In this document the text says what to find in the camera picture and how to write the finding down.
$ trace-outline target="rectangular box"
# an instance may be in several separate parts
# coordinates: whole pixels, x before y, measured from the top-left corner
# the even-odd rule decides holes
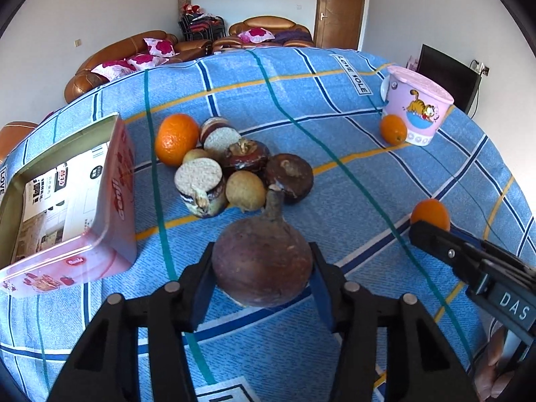
[[[0,204],[0,291],[26,297],[129,269],[136,260],[133,167],[119,115],[24,165],[4,184]]]

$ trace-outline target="small orange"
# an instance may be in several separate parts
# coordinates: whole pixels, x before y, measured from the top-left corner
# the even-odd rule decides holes
[[[410,223],[426,221],[432,225],[450,231],[450,215],[443,202],[437,199],[425,199],[419,202],[411,213]]]
[[[389,145],[400,145],[406,141],[407,127],[400,116],[386,115],[380,122],[380,133]]]
[[[185,154],[194,149],[199,139],[199,126],[185,114],[163,120],[154,141],[154,152],[163,164],[179,167]]]

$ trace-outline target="pink bucket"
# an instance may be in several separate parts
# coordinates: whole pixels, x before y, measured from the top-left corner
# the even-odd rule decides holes
[[[407,127],[406,142],[426,146],[431,142],[454,98],[438,85],[417,72],[390,66],[390,76],[382,83],[381,94],[388,104],[383,115],[397,115]]]

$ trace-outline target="garfield cartoon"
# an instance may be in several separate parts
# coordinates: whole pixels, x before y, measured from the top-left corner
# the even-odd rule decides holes
[[[433,122],[433,116],[435,115],[435,107],[430,104],[425,104],[423,100],[419,99],[419,92],[415,89],[409,91],[411,95],[415,95],[415,100],[409,103],[407,107],[408,112],[415,113],[419,115],[422,119],[425,119],[429,122]]]

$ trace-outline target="pink lid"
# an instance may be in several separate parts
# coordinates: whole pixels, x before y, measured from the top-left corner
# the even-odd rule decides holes
[[[448,93],[435,81],[430,80],[428,77],[425,77],[418,72],[396,65],[389,66],[387,71],[389,74],[394,75],[402,83],[407,83],[415,89],[418,89],[420,92],[426,93],[442,103],[454,104],[454,98],[452,98],[450,93]]]

